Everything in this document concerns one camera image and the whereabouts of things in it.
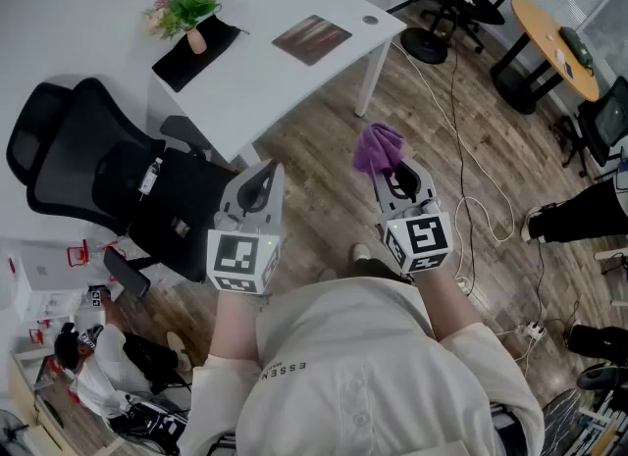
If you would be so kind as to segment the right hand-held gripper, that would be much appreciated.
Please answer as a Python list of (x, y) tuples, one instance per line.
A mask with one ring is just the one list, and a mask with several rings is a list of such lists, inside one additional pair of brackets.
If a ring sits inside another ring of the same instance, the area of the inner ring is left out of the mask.
[(416, 274), (439, 267), (453, 250), (452, 233), (427, 169), (404, 158), (400, 184), (394, 173), (375, 173), (374, 188), (382, 241), (400, 271)]

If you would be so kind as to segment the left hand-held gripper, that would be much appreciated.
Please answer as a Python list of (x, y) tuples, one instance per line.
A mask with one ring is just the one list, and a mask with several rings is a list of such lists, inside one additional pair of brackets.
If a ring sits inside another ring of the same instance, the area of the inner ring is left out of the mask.
[(207, 275), (217, 289), (266, 294), (280, 261), (284, 176), (268, 159), (226, 186), (207, 239)]

